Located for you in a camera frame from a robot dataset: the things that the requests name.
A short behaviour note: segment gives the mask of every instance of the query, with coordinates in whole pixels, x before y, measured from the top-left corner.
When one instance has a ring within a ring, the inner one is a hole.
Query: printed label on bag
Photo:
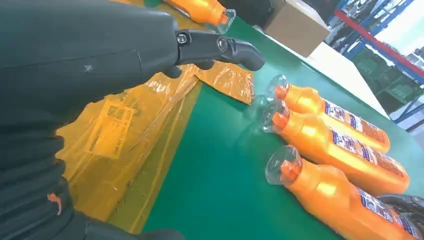
[[[390,212],[390,208],[388,208],[386,204],[382,203],[380,200],[369,195],[367,192],[360,188],[358,188],[358,192],[360,195],[360,201],[364,207],[373,211],[387,221],[393,223],[393,216]]]
[[[385,142],[383,131],[380,128],[363,120],[355,114],[344,110],[330,101],[325,101],[325,113],[341,122],[349,124],[352,128],[381,143]]]
[[[350,136],[338,133],[332,130],[333,143],[337,146],[348,150],[349,152],[367,160],[370,163],[378,165],[387,171],[404,176],[401,170],[398,168],[398,163],[391,157],[386,156],[378,151],[374,151],[369,146],[363,145],[360,141],[354,140]]]
[[[394,216],[394,220],[398,225],[400,225],[405,231],[407,231],[410,235],[412,235],[415,238],[419,238],[417,234],[417,230],[415,229],[415,226],[411,224],[406,218],[400,215]]]
[[[107,100],[88,138],[85,150],[94,155],[118,159],[133,114],[134,109]]]

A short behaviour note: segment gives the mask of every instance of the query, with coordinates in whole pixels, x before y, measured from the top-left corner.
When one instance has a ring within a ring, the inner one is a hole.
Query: cardboard box
[[[274,0],[275,13],[265,33],[307,58],[330,34],[330,30],[312,7],[301,0]]]

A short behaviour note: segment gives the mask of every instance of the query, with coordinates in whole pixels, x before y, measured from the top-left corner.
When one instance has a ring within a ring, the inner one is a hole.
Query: plastic bottle
[[[234,9],[226,9],[218,0],[165,0],[199,24],[210,24],[222,34],[236,18]]]
[[[282,136],[307,159],[337,167],[373,196],[401,194],[408,188],[406,170],[391,157],[330,129],[314,114],[289,110],[282,100],[268,98],[266,104],[264,130]]]
[[[349,240],[422,240],[418,228],[393,208],[350,183],[330,165],[315,165],[283,146],[265,169],[270,184],[284,185],[310,214]]]
[[[288,84],[284,75],[277,75],[269,84],[267,95],[284,100],[288,108],[301,114],[315,114],[330,128],[361,141],[386,154],[390,149],[387,134],[375,125],[320,97],[311,87]]]

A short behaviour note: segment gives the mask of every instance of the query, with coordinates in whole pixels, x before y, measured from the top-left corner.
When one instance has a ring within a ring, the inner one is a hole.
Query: bottle cap
[[[222,12],[221,18],[218,23],[218,31],[221,34],[225,34],[228,29],[231,27],[234,19],[236,18],[236,10],[234,9],[226,9]]]
[[[290,84],[287,82],[286,76],[279,74],[275,76],[266,88],[265,95],[269,98],[278,98],[284,100],[289,91]]]
[[[281,132],[287,125],[290,112],[286,103],[277,98],[266,98],[266,107],[262,114],[262,129],[266,133]]]
[[[265,176],[269,184],[289,186],[302,171],[302,159],[292,145],[280,147],[269,159]]]

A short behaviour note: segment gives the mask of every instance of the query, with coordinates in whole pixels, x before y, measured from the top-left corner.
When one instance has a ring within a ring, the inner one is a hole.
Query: screw
[[[180,33],[176,36],[176,41],[179,44],[185,44],[187,43],[187,36],[184,33]]]
[[[218,39],[217,43],[218,43],[219,50],[224,51],[224,50],[227,49],[228,43],[227,43],[227,41],[223,37],[220,37]]]

